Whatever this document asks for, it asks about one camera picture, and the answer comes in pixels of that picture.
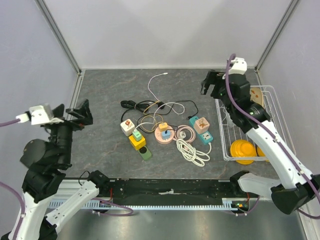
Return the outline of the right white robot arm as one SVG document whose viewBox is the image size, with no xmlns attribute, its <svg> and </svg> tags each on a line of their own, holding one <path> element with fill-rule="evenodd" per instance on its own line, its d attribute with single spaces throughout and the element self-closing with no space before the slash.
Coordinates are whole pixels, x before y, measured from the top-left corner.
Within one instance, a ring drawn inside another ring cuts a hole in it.
<svg viewBox="0 0 320 240">
<path fill-rule="evenodd" d="M 270 197 L 287 215 L 311 200 L 319 199 L 320 176 L 298 160 L 265 108 L 251 99 L 251 84 L 246 76 L 209 70 L 201 83 L 201 93 L 205 95 L 210 86 L 213 86 L 211 97 L 223 103 L 232 122 L 257 144 L 278 176 L 271 179 L 240 171 L 230 178 L 230 193 L 235 197 L 245 192 Z"/>
</svg>

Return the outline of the white cube adapter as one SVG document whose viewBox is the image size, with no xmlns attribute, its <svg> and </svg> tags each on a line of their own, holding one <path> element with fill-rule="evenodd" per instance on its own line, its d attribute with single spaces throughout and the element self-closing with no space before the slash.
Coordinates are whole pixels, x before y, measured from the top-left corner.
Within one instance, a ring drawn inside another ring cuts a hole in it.
<svg viewBox="0 0 320 240">
<path fill-rule="evenodd" d="M 123 133 L 127 137 L 129 137 L 136 128 L 135 124 L 130 119 L 126 119 L 123 122 L 121 122 L 120 127 L 121 127 L 121 130 L 123 131 Z"/>
</svg>

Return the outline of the blue charger plug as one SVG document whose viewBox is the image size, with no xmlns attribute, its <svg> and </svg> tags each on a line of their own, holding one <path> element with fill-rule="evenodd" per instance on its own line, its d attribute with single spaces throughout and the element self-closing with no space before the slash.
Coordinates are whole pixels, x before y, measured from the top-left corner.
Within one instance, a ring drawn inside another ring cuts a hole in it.
<svg viewBox="0 0 320 240">
<path fill-rule="evenodd" d="M 166 130 L 166 131 L 161 132 L 161 138 L 162 138 L 162 140 L 169 140 L 171 138 L 171 131 Z"/>
</svg>

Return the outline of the pink round socket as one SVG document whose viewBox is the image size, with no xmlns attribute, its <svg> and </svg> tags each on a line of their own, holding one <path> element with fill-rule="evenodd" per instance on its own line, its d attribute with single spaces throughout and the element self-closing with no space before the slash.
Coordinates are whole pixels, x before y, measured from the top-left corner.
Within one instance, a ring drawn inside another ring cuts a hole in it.
<svg viewBox="0 0 320 240">
<path fill-rule="evenodd" d="M 154 131 L 156 141 L 162 145 L 171 143 L 174 139 L 174 135 L 175 133 L 171 126 L 164 131 L 160 131 L 160 128 L 157 127 Z"/>
</svg>

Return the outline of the green power strip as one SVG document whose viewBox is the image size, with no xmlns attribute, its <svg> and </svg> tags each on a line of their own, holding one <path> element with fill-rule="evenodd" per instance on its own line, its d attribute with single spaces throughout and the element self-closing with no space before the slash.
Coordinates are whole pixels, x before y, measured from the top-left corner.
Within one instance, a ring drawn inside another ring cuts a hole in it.
<svg viewBox="0 0 320 240">
<path fill-rule="evenodd" d="M 138 152 L 144 161 L 147 161 L 152 157 L 152 153 L 146 146 L 141 147 Z"/>
</svg>

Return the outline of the teal power strip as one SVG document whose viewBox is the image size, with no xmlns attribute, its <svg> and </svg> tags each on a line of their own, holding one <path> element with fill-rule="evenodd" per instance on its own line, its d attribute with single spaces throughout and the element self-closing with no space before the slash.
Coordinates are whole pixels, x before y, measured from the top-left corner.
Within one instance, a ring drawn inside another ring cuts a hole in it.
<svg viewBox="0 0 320 240">
<path fill-rule="evenodd" d="M 194 129 L 194 131 L 195 131 L 195 128 L 194 128 L 195 121 L 199 118 L 201 118 L 201 117 L 194 116 L 189 119 L 189 124 Z M 214 140 L 214 138 L 210 134 L 209 130 L 206 131 L 205 133 L 202 133 L 202 134 L 198 134 L 196 131 L 195 131 L 195 133 L 197 134 L 198 138 L 202 141 L 202 143 L 204 145 L 208 145 L 209 143 L 211 143 Z"/>
</svg>

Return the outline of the yellow cube socket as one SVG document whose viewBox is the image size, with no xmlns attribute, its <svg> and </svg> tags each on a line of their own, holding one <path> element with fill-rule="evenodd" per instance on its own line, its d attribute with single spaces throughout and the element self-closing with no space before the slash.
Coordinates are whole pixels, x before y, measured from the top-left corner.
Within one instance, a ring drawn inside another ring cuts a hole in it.
<svg viewBox="0 0 320 240">
<path fill-rule="evenodd" d="M 133 135 L 130 135 L 128 137 L 132 147 L 138 151 L 139 149 L 141 149 L 142 147 L 144 147 L 146 145 L 146 139 L 144 138 L 144 136 L 141 137 L 141 139 L 139 141 L 137 141 Z"/>
</svg>

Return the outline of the light green plug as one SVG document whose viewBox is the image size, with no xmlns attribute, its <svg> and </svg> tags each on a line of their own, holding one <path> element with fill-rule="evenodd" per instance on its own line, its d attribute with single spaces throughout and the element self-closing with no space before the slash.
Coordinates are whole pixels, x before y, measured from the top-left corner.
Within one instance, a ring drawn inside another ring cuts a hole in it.
<svg viewBox="0 0 320 240">
<path fill-rule="evenodd" d="M 139 141 L 141 141 L 142 140 L 142 134 L 137 130 L 137 129 L 135 129 L 133 132 L 132 132 L 132 135 L 133 135 L 133 138 L 137 141 L 137 142 L 139 142 Z"/>
</svg>

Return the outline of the orange charger plug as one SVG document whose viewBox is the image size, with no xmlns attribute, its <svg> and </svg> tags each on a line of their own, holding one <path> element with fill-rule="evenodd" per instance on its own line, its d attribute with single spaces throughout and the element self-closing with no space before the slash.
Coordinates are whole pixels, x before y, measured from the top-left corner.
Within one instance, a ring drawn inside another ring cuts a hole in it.
<svg viewBox="0 0 320 240">
<path fill-rule="evenodd" d="M 166 131 L 168 129 L 168 124 L 166 122 L 162 122 L 158 125 L 158 128 L 160 132 Z"/>
</svg>

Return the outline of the pink cube socket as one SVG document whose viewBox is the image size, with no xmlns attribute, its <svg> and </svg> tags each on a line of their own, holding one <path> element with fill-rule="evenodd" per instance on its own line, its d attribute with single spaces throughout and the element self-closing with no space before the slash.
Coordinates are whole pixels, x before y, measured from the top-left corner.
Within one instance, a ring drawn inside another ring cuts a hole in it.
<svg viewBox="0 0 320 240">
<path fill-rule="evenodd" d="M 206 131 L 208 131 L 210 123 L 207 121 L 205 117 L 201 117 L 194 122 L 193 127 L 198 134 L 203 134 Z"/>
</svg>

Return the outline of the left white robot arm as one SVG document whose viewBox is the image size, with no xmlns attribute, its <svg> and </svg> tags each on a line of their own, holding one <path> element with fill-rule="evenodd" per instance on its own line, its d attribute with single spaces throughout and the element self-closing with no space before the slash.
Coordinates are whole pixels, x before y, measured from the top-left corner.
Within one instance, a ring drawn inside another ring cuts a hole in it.
<svg viewBox="0 0 320 240">
<path fill-rule="evenodd" d="M 72 166 L 73 132 L 93 124 L 89 100 L 85 99 L 77 107 L 68 109 L 65 109 L 64 104 L 54 109 L 49 104 L 32 106 L 14 120 L 1 123 L 1 126 L 25 122 L 49 130 L 49 137 L 48 140 L 33 139 L 23 149 L 20 162 L 27 168 L 27 172 L 22 183 L 22 195 L 7 184 L 0 184 L 13 193 L 20 203 L 12 231 L 1 238 L 55 240 L 68 220 L 88 201 L 109 193 L 110 180 L 99 170 L 91 172 L 76 193 L 55 210 L 46 213 L 66 177 L 64 172 Z"/>
</svg>

